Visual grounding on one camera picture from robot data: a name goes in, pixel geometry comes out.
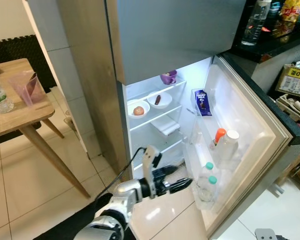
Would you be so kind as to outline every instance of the refrigerator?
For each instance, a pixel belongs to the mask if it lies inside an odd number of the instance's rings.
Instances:
[[[218,158],[209,147],[217,129],[239,133],[236,157],[215,168],[213,205],[201,209],[209,239],[300,153],[300,127],[225,53],[244,0],[57,3],[102,153],[117,173],[139,147],[153,145],[162,153],[158,168],[185,163],[195,182]],[[165,84],[161,75],[174,70],[173,83]],[[197,90],[206,92],[211,115],[198,114]],[[153,103],[158,95],[164,107]],[[138,155],[123,180],[142,177]]]

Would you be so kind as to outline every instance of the teal bottle cap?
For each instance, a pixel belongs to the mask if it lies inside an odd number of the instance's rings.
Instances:
[[[215,176],[210,176],[209,177],[209,183],[216,184],[217,183],[217,178]]]
[[[214,164],[212,162],[208,161],[205,165],[205,168],[211,170],[214,168]]]

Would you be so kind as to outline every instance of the cardboard box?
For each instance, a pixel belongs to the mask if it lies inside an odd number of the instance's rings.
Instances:
[[[275,90],[300,97],[300,68],[285,64]]]

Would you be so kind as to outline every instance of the black cable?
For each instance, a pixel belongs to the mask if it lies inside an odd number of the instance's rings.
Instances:
[[[105,189],[103,189],[99,194],[98,196],[96,196],[95,200],[94,201],[97,201],[98,198],[101,197],[102,194],[104,194],[121,176],[122,174],[124,174],[124,172],[127,170],[127,168],[131,165],[132,161],[134,160],[134,158],[136,157],[137,153],[143,149],[143,152],[146,151],[146,148],[145,147],[139,147],[136,152],[134,153],[133,157],[131,158],[131,160],[128,162],[128,164],[121,170],[121,172],[112,180],[112,182],[110,182],[110,184],[108,186],[106,186]]]

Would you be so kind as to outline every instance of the purple cup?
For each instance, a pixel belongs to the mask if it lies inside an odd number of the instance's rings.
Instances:
[[[176,83],[177,70],[170,71],[169,75],[170,76],[161,74],[160,78],[161,78],[162,82],[165,85],[175,84]]]

